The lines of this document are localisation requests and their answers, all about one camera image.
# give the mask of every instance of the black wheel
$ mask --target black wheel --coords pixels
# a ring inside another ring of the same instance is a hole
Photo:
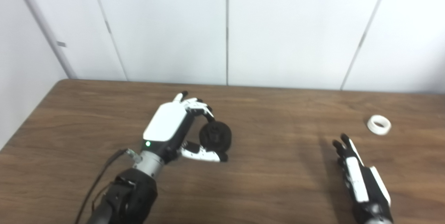
[[[199,143],[207,151],[224,153],[232,143],[232,131],[225,123],[212,121],[199,131]]]

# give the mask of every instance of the black cable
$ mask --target black cable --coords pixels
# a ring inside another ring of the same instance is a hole
[[[91,212],[94,212],[94,203],[99,198],[99,196],[105,191],[105,189],[108,189],[113,182],[108,183],[106,186],[104,186],[102,189],[99,190],[99,192],[96,194],[96,197],[91,202]]]
[[[125,152],[127,151],[127,149],[120,149],[118,151],[116,151],[116,153],[114,153],[112,156],[110,156],[110,158],[108,158],[108,160],[105,162],[105,164],[102,166],[102,168],[100,169],[99,174],[97,175],[96,179],[94,180],[94,183],[92,183],[90,189],[88,190],[88,193],[85,196],[85,199],[82,202],[81,208],[79,209],[79,213],[78,216],[76,217],[76,221],[74,222],[74,224],[78,224],[81,216],[82,216],[82,212],[85,208],[86,203],[88,202],[88,199],[92,193],[92,191],[94,190],[94,188],[96,187],[97,183],[99,182],[99,180],[101,179],[102,175],[105,173],[105,171],[107,170],[107,168],[117,159],[119,158],[119,156],[123,155]]]

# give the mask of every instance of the white roll of tape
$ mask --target white roll of tape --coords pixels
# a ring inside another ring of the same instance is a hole
[[[373,115],[369,118],[367,127],[374,134],[385,135],[391,129],[391,122],[384,116]]]

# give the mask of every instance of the white wall panel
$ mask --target white wall panel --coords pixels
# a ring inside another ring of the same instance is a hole
[[[101,0],[132,81],[226,83],[226,0]]]
[[[97,0],[33,0],[77,78],[126,80]]]
[[[229,0],[229,85],[339,89],[377,0]]]
[[[445,93],[444,0],[382,0],[345,90]]]
[[[1,149],[66,75],[24,0],[0,0],[0,11]]]

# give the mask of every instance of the wood grain surface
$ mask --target wood grain surface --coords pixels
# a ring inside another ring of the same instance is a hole
[[[396,223],[445,223],[445,96],[85,80],[57,83],[0,152],[0,223],[72,223],[106,159],[138,150],[183,90],[231,127],[229,162],[165,166],[146,223],[353,224],[331,146],[342,132],[379,170]],[[366,128],[374,114],[391,120],[388,135]],[[116,161],[96,192],[131,165]]]

